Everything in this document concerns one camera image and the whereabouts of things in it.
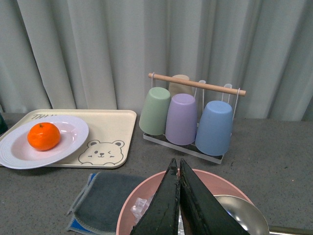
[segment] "orange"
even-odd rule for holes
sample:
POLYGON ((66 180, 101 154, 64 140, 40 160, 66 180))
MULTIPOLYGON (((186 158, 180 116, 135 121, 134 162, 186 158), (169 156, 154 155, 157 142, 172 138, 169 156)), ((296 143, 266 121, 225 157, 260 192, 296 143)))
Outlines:
POLYGON ((46 151, 56 146, 61 139, 59 129, 50 122, 34 125, 27 134, 29 144, 40 151, 46 151))

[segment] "cup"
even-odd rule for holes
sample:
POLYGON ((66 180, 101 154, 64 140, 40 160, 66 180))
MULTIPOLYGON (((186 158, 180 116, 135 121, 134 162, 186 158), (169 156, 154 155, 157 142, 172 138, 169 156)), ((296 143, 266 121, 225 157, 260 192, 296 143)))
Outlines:
POLYGON ((0 135, 6 132, 8 129, 8 126, 6 125, 4 118, 2 117, 0 113, 0 135))
POLYGON ((210 156, 224 155, 230 145, 233 126, 231 106, 223 101, 209 102, 201 116, 195 145, 210 156))
POLYGON ((197 104, 190 94, 172 97, 167 114, 165 137, 173 144, 188 145, 195 141, 197 132, 197 104))
POLYGON ((153 136, 165 133, 166 118, 171 102, 170 92, 162 87, 149 90, 140 115, 140 129, 153 136))
MULTIPOLYGON (((188 76, 183 75, 183 74, 178 74, 178 75, 175 75, 173 77, 187 80, 187 81, 190 80, 190 78, 188 76)), ((176 94, 180 94, 180 93, 193 95, 193 92, 192 92, 192 89, 190 86, 186 86, 186 85, 182 85, 182 84, 178 84, 178 83, 173 83, 173 82, 170 82, 170 84, 168 85, 168 91, 170 92, 171 97, 173 97, 176 94)))

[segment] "blue cup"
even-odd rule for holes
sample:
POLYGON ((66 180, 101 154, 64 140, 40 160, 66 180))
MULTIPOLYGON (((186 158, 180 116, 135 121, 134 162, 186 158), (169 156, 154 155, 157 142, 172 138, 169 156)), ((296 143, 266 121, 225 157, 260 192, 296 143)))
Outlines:
POLYGON ((224 155, 230 146, 233 127, 233 111, 223 101, 209 102, 201 116, 195 145, 210 156, 224 155))

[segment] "dish towel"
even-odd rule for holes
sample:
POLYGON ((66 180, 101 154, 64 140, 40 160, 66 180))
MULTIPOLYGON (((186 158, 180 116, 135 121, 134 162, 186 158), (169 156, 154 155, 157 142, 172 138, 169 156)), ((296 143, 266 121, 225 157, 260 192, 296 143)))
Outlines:
POLYGON ((67 230, 84 235, 115 235, 124 202, 144 180, 112 172, 91 174, 68 211, 72 219, 67 230))

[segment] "wooden dowel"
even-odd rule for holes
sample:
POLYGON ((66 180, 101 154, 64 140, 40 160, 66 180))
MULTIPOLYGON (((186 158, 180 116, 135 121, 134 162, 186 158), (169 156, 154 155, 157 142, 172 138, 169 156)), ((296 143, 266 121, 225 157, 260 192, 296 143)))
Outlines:
MULTIPOLYGON (((173 82, 173 83, 178 83, 178 84, 182 84, 182 85, 186 85, 186 86, 197 87, 197 88, 202 88, 202 89, 206 89, 206 90, 222 92, 222 93, 227 93, 227 94, 237 94, 238 93, 238 89, 215 86, 215 85, 210 85, 210 84, 205 84, 205 83, 200 83, 200 82, 194 82, 194 81, 184 80, 184 79, 175 78, 175 77, 168 77, 168 76, 164 76, 164 75, 160 75, 160 74, 154 74, 153 78, 155 78, 157 80, 173 82)), ((238 95, 245 96, 246 91, 239 90, 238 95)))

